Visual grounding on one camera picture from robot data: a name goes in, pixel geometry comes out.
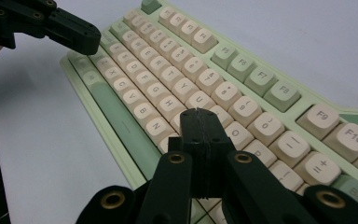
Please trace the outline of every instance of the white surface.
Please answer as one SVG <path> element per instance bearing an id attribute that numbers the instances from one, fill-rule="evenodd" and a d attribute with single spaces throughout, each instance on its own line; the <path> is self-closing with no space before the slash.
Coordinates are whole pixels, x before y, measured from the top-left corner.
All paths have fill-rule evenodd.
<path id="1" fill-rule="evenodd" d="M 358 2 L 171 2 L 326 99 L 358 107 Z M 100 29 L 140 4 L 58 1 Z M 16 43 L 0 53 L 0 160 L 12 223 L 74 223 L 96 191 L 127 183 L 59 66 L 67 49 L 27 35 Z"/>

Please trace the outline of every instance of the green keyboard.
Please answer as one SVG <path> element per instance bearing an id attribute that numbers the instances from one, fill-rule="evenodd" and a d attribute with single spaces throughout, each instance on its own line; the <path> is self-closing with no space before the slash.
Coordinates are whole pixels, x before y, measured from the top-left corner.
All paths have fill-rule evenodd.
<path id="1" fill-rule="evenodd" d="M 61 60 L 113 157 L 136 189 L 151 179 L 179 114 L 218 115 L 291 191 L 317 184 L 358 201 L 358 110 L 333 105 L 164 0 L 144 0 L 102 30 L 95 55 Z M 218 199 L 193 200 L 192 223 L 226 223 Z"/>

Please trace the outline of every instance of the spacebar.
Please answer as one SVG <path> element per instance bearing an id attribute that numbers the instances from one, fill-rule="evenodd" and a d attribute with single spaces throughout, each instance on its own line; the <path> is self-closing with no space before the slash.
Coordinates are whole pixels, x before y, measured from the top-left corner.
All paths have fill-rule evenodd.
<path id="1" fill-rule="evenodd" d="M 151 179 L 161 157 L 156 146 L 107 83 L 89 91 L 141 172 Z"/>

